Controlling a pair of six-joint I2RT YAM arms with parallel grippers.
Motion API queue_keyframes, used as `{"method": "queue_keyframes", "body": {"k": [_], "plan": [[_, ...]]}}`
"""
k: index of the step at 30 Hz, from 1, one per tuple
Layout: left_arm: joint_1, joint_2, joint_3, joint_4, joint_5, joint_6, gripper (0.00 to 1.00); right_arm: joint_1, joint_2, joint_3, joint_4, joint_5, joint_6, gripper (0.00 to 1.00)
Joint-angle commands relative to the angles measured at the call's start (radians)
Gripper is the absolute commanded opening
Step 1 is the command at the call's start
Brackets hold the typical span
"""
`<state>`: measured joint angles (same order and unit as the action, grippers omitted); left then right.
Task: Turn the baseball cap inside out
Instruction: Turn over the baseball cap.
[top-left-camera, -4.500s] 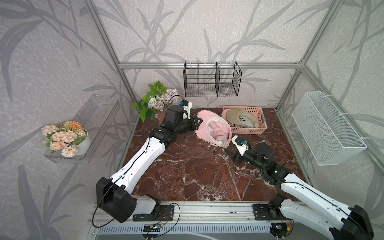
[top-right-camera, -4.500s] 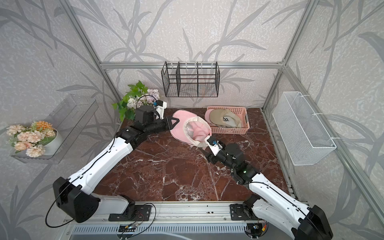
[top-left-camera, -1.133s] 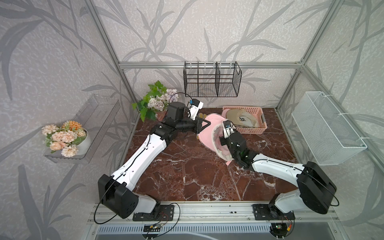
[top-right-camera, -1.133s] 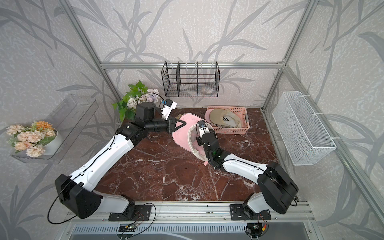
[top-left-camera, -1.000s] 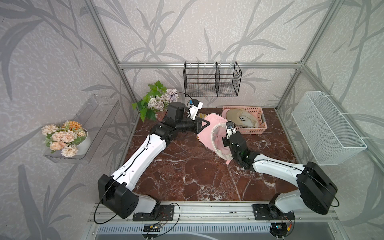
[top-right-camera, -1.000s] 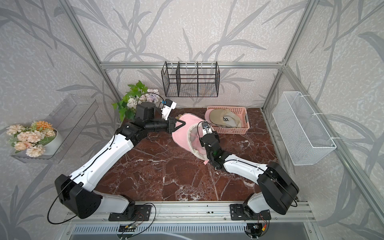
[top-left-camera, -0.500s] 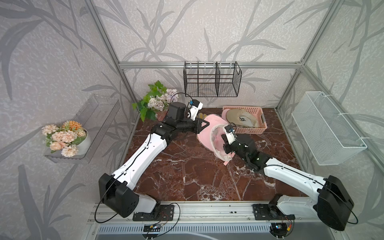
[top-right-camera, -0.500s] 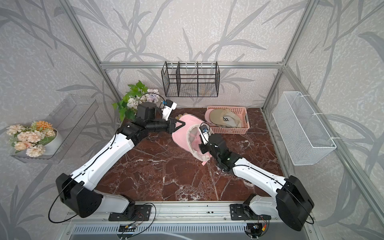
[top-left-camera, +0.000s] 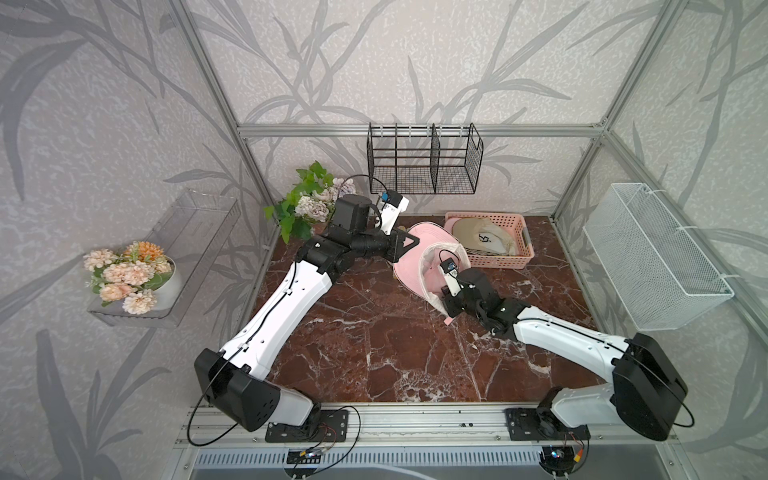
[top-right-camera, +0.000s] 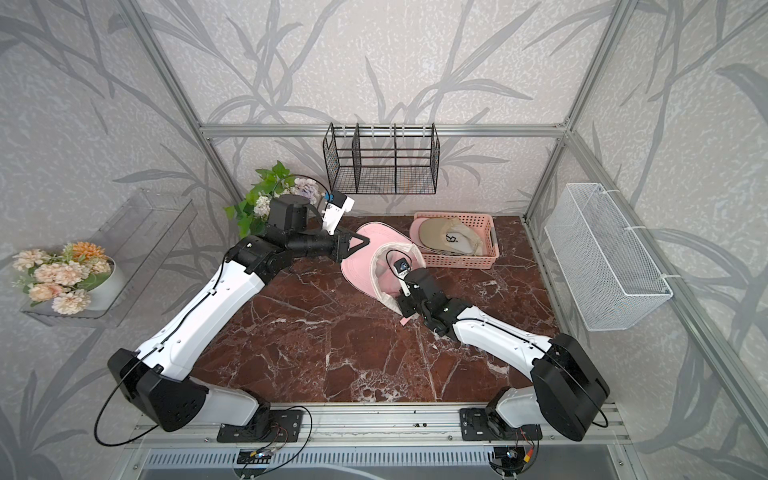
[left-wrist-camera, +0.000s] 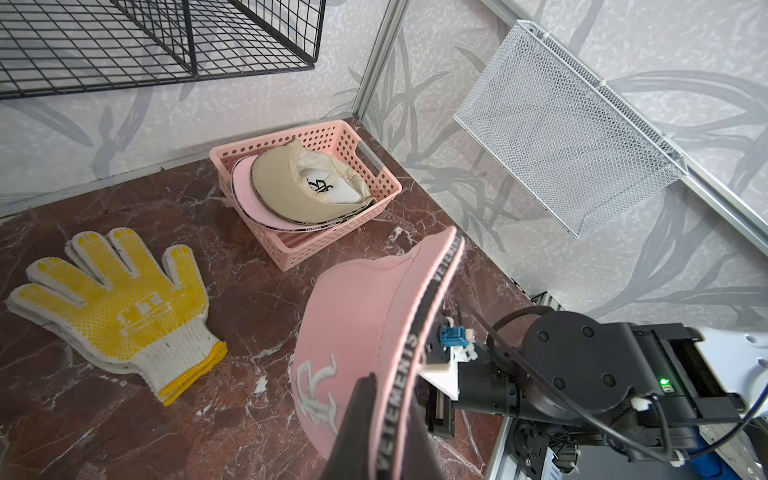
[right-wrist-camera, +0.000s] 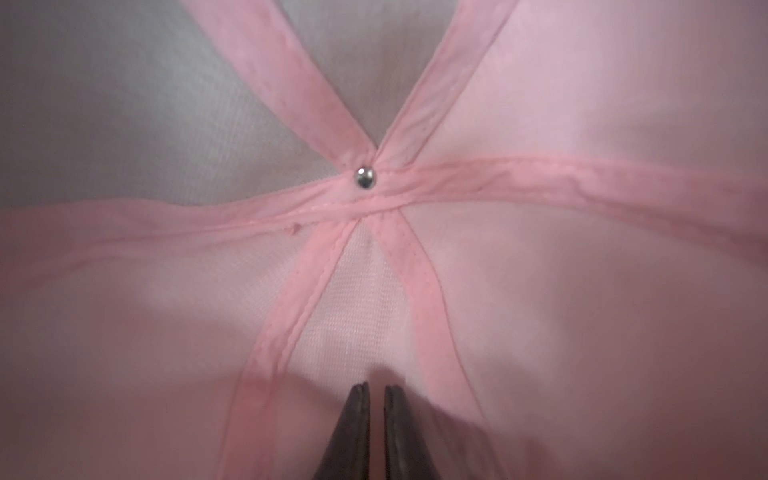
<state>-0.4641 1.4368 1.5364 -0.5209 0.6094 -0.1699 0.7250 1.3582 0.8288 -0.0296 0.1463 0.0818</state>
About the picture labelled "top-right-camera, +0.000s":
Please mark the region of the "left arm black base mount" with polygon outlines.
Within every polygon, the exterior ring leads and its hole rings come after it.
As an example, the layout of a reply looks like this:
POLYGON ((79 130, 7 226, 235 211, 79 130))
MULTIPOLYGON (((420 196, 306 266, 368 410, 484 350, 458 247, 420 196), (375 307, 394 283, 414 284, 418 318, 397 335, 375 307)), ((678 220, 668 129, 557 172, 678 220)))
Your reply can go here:
POLYGON ((288 408, 257 412, 244 426, 222 424, 216 441, 234 443, 295 443, 298 441, 304 410, 288 408))

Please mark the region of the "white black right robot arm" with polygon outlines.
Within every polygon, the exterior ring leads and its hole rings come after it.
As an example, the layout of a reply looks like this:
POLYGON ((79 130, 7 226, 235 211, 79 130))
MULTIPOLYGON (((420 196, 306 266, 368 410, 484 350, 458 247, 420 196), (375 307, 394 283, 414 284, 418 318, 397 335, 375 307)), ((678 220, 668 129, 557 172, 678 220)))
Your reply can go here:
POLYGON ((552 338, 498 320, 460 298, 450 298, 424 268, 394 268, 401 287, 396 298, 406 317, 417 315, 433 333, 483 350, 532 382, 506 387, 486 405, 484 430, 514 440, 524 428, 548 425, 568 440, 584 439, 592 425, 609 426, 602 406, 610 388, 581 344, 560 333, 552 338))

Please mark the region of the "pink baseball cap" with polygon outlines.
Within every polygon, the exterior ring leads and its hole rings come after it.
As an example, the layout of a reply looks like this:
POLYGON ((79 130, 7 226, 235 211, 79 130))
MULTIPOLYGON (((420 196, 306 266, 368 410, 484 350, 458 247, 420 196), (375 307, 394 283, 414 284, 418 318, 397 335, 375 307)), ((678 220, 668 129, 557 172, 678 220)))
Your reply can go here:
POLYGON ((400 314, 396 298, 401 295, 401 285, 392 268, 401 258, 406 258, 413 270, 425 268, 420 249, 382 222, 366 223, 356 233, 367 237, 370 243, 342 261, 343 276, 356 289, 400 314))

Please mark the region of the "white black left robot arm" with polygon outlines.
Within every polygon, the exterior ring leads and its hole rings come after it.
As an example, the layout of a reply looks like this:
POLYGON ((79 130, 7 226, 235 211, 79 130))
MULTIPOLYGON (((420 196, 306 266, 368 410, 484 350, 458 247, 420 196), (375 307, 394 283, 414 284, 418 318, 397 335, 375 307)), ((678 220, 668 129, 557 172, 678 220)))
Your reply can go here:
POLYGON ((197 424, 263 428, 266 401, 195 380, 191 370, 233 315, 295 260, 340 263, 368 245, 366 237, 338 226, 353 199, 338 191, 327 199, 322 211, 302 196, 272 199, 263 233, 231 247, 212 279, 153 337, 111 356, 118 392, 166 432, 197 424))

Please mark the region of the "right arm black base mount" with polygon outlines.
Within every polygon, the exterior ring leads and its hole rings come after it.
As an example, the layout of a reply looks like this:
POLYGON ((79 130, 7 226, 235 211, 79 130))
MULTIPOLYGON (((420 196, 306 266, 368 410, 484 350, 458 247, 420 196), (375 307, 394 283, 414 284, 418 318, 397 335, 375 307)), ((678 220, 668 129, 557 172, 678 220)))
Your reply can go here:
POLYGON ((461 436, 464 441, 539 441, 543 438, 540 425, 513 428, 497 414, 488 414, 484 408, 459 410, 461 436))

